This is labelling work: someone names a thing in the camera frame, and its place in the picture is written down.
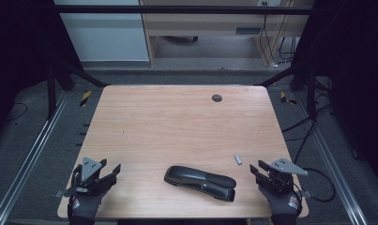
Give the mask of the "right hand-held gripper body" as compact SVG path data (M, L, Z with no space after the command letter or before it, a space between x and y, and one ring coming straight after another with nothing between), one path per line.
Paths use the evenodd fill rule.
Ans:
M285 195L292 192L294 190L294 174L303 176L309 174L284 157L267 164L270 170L266 177L265 189L273 195Z

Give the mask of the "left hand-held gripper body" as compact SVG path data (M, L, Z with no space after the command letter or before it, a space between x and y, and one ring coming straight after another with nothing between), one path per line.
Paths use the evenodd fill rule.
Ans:
M99 174L102 170L99 162L84 157L83 163L79 164L72 172L68 196L71 197L75 193L96 196L100 193Z

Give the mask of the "black stapler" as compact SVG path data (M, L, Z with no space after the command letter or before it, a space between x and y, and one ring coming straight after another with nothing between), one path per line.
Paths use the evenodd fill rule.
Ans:
M221 201L234 201L236 181L229 176L171 166L164 175L164 181L173 186L198 190Z

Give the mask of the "person's right hand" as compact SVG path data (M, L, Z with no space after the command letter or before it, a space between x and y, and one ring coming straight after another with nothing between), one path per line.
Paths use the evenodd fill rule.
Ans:
M291 215L297 218L300 215L301 201L294 193L276 196L263 187L258 187L258 189L265 196L273 216Z

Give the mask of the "yellow black striped tape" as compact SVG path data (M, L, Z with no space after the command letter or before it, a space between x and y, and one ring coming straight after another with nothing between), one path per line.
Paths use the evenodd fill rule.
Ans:
M280 101L291 105L296 105L297 102L293 99L288 99L284 92L280 92Z
M84 107L86 105L86 102L89 99L90 95L91 95L91 91L84 92L82 100L80 102L80 107Z

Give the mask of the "dark curtain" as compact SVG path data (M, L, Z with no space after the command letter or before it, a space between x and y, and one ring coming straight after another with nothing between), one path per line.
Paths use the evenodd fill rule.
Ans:
M314 7L327 13L309 16L296 55L328 30L313 66L331 79L341 125L378 178L378 0L314 0Z
M0 0L0 130L17 94L44 82L50 64L22 12L53 5L53 0Z

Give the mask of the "white cabinet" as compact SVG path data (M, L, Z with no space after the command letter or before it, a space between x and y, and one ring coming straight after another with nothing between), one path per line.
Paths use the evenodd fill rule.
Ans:
M82 62L148 62L141 14L61 13Z

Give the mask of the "aluminium floor rail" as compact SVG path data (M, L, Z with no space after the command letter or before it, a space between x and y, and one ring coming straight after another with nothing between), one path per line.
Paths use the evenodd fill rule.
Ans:
M59 99L56 102L56 108L50 119L44 123L40 133L38 134L35 142L33 143L28 155L26 156L23 164L17 172L13 182L11 183L3 200L0 202L0 225L4 225L8 216L22 193L23 187L36 165L38 158L46 145L49 137L53 132L53 128L59 120L61 112L66 106L66 102L70 96L69 91L62 91Z
M316 152L321 160L322 167L325 169L326 176L329 178L335 187L335 200L340 200L345 214L349 218L350 225L369 225L358 200L353 193L347 179L338 165L337 160L334 159L331 150L326 142L323 132L319 129L319 117L331 110L331 106L326 103L321 107L316 108L316 122L310 120L306 125L310 129L309 138L315 143Z

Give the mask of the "black frame strut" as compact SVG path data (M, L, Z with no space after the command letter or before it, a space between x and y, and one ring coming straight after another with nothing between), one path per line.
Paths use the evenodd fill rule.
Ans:
M75 74L97 87L108 86L107 83L101 82L100 80L84 72L82 69L74 67L66 62L56 61L55 63L50 63L46 70L48 88L48 120L50 120L56 112L55 82L59 82L63 90L71 90L74 87L74 82L70 78L70 74Z
M269 78L264 82L257 83L257 86L268 87L269 85L289 76L293 75L290 87L293 91L298 91L307 86L307 113L310 119L316 120L316 106L315 106L315 68L312 64L297 63Z

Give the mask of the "black horizontal frame bar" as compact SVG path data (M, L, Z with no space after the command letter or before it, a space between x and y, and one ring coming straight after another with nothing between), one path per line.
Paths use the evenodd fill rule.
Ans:
M142 14L267 14L310 15L312 7L216 7L216 6L79 6L56 5L59 13L142 13Z

